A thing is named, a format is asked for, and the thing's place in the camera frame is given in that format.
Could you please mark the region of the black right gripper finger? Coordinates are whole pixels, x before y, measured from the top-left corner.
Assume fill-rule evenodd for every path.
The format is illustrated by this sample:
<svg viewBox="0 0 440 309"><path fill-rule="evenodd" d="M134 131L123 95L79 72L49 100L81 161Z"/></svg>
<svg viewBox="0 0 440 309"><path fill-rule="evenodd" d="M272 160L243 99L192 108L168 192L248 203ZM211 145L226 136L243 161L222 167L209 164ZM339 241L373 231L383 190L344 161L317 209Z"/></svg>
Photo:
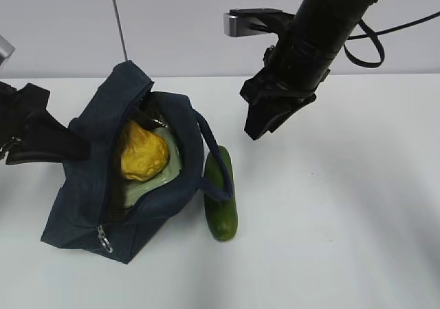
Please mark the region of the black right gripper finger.
<svg viewBox="0 0 440 309"><path fill-rule="evenodd" d="M266 132L273 133L283 123L285 104L275 100L260 100L248 108L245 122L245 132L258 140Z"/></svg>
<svg viewBox="0 0 440 309"><path fill-rule="evenodd" d="M272 119L269 124L269 131L274 133L288 118L315 100L316 95L311 95L306 98L284 97L272 103Z"/></svg>

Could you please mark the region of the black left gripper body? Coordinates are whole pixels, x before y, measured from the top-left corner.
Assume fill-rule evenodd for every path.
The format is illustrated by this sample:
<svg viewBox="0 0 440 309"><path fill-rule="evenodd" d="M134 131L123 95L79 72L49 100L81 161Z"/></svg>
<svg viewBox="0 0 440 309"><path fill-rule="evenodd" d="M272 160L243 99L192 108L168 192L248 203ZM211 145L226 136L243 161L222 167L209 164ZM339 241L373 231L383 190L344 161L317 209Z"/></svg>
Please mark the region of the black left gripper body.
<svg viewBox="0 0 440 309"><path fill-rule="evenodd" d="M49 97L49 90L31 83L21 89L1 83L1 159L37 159Z"/></svg>

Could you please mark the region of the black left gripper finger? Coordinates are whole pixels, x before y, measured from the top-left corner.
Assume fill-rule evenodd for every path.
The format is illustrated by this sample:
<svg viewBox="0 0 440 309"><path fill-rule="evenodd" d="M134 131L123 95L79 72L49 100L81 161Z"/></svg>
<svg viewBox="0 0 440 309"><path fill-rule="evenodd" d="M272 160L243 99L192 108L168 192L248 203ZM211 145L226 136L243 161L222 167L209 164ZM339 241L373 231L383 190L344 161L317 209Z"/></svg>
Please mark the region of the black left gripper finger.
<svg viewBox="0 0 440 309"><path fill-rule="evenodd" d="M47 112L28 117L13 135L7 164L62 163L90 157L90 144Z"/></svg>

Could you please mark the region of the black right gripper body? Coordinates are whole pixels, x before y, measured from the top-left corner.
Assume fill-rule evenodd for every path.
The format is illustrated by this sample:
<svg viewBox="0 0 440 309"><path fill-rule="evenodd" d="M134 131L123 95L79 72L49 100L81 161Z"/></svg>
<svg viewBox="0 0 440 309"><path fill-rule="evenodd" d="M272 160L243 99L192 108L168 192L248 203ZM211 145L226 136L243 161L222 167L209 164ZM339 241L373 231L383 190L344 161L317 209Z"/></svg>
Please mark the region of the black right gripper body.
<svg viewBox="0 0 440 309"><path fill-rule="evenodd" d="M303 104L316 98L317 67L311 64L266 65L246 80L241 97L250 105L277 98Z"/></svg>

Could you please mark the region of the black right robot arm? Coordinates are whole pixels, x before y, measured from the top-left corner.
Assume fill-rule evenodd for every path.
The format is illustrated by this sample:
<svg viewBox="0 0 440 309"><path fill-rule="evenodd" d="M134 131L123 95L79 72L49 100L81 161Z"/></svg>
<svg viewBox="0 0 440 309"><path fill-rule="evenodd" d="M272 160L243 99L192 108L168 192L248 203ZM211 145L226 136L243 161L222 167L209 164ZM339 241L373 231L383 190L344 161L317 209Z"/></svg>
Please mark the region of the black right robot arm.
<svg viewBox="0 0 440 309"><path fill-rule="evenodd" d="M257 19L278 36L264 66L247 80L241 96L248 103L245 132L259 139L276 131L292 114L316 99L319 84L369 6L377 0L303 0L295 15L279 10L233 10Z"/></svg>

